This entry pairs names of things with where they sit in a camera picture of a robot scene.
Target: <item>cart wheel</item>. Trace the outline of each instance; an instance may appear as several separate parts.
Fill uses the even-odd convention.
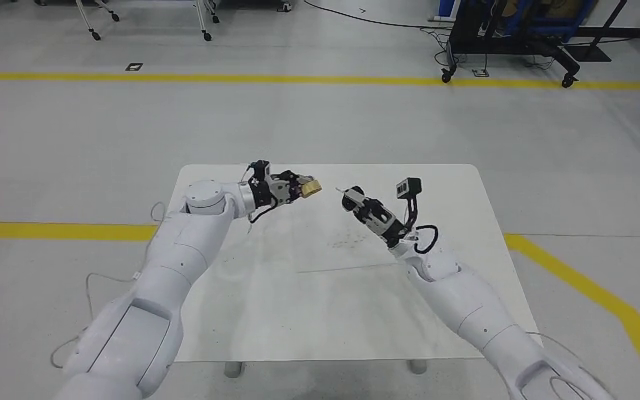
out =
[[[291,3],[289,3],[288,1],[285,1],[282,3],[282,6],[280,6],[280,9],[278,11],[281,12],[289,12],[293,9],[293,7],[291,6]]]
[[[571,87],[571,85],[573,85],[573,82],[575,82],[575,78],[569,74],[564,76],[564,79],[562,80],[562,87],[563,88],[569,88]]]

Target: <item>white table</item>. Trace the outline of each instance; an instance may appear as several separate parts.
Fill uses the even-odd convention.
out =
[[[200,179],[236,182],[246,165],[188,165],[169,209]],[[334,187],[361,186],[402,218],[395,184],[422,179],[418,224],[435,223],[457,256],[489,281],[515,320],[537,331],[477,169],[471,165],[277,165],[323,191],[249,224],[235,221],[182,308],[176,361],[481,357],[435,316],[385,244],[345,212]]]

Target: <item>gray floor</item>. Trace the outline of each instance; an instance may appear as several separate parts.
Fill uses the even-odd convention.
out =
[[[0,3],[0,71],[439,76],[424,33],[323,13],[222,9],[202,41],[188,2],[90,8]],[[322,4],[424,23],[417,0]],[[589,81],[638,80],[637,42],[605,47]],[[481,66],[470,58],[460,76]],[[561,69],[490,57],[492,78],[558,80]],[[529,234],[640,307],[640,93],[505,88],[125,84],[0,81],[0,221],[148,223],[180,167],[244,163],[471,163],[504,232]],[[143,244],[0,242],[0,397],[47,398],[62,385],[50,351],[88,321],[83,278],[138,268]],[[637,398],[640,359],[619,321],[540,266],[512,254],[539,328],[569,344],[619,399]],[[104,304],[124,288],[96,286]],[[217,364],[175,365],[156,399],[507,399],[483,360],[438,361],[423,377],[402,362],[250,364],[231,381]]]

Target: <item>yellow tape stripe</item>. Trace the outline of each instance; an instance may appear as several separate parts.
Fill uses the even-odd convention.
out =
[[[230,75],[230,74],[108,74],[66,72],[0,72],[3,81],[71,81],[71,82],[154,82],[154,83],[235,83],[235,84],[322,84],[322,85],[395,85],[443,86],[441,79],[391,76],[306,76],[306,75]],[[524,79],[454,78],[454,87],[493,87],[558,89],[560,82]],[[575,89],[640,90],[640,82],[576,82]]]
[[[0,222],[0,239],[147,241],[151,239],[155,229],[155,225]],[[636,309],[527,238],[505,234],[504,239],[510,250],[522,253],[614,314],[640,354],[640,314]]]
[[[155,225],[0,222],[0,239],[147,241]]]
[[[507,247],[518,251],[547,271],[560,278],[591,301],[615,315],[624,327],[631,343],[640,354],[640,314],[619,297],[598,286],[597,283],[558,260],[544,249],[521,235],[504,235]]]

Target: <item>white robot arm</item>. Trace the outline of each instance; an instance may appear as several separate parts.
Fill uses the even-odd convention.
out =
[[[308,197],[321,187],[291,171],[271,175],[267,161],[249,167],[247,182],[212,180],[189,186],[151,241],[131,290],[108,303],[64,366],[69,381],[56,400],[139,400],[151,396],[173,363],[183,331],[180,309],[191,286],[213,263],[231,222]]]
[[[418,178],[397,185],[409,217],[400,222],[376,199],[354,186],[343,192],[347,211],[382,238],[406,266],[409,280],[438,317],[478,349],[502,377],[514,400],[553,399],[558,389],[569,398],[612,400],[613,396],[583,366],[560,360],[529,336],[505,309],[493,288],[447,251],[434,225],[413,225],[418,210]]]

